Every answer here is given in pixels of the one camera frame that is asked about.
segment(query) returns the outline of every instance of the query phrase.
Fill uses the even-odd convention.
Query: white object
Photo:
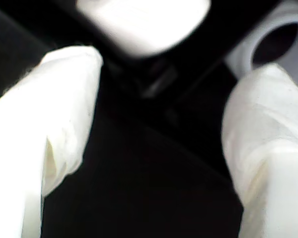
[[[298,24],[298,0],[284,0],[226,57],[225,62],[236,78],[241,79],[256,68],[253,57],[257,47],[267,35],[293,23]],[[275,62],[282,66],[298,85],[298,33],[292,46]]]
[[[298,238],[298,87],[279,65],[238,82],[222,143],[244,206],[239,237]]]
[[[39,238],[41,195],[74,173],[93,121],[102,57],[68,47],[0,98],[0,238]]]
[[[139,58],[182,41],[210,5],[211,0],[78,0],[76,8],[124,53]]]

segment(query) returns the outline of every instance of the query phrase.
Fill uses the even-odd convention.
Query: white sleeve
[[[0,238],[39,238],[41,195],[82,162],[103,61],[93,47],[67,47],[0,98]]]
[[[298,238],[298,87],[279,65],[238,82],[222,143],[244,206],[239,237]]]

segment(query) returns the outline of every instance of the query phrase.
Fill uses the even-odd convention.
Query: dark background
[[[47,51],[87,44],[104,57],[84,163],[46,198],[42,237],[237,237],[242,207],[221,147],[236,79],[223,57],[277,3],[213,0],[188,39],[133,60],[110,48],[74,1],[0,0],[0,96]],[[153,65],[177,77],[148,96],[163,80]]]

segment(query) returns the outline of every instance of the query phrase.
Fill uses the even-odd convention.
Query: round opening
[[[292,23],[277,28],[258,45],[253,56],[253,67],[276,61],[293,45],[298,33],[298,24]]]

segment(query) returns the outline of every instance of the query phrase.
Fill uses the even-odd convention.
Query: white cloth
[[[103,61],[93,47],[67,47],[0,98],[0,238],[38,238],[41,195],[82,162]]]
[[[279,65],[238,82],[222,143],[244,206],[239,237],[298,238],[298,87]]]

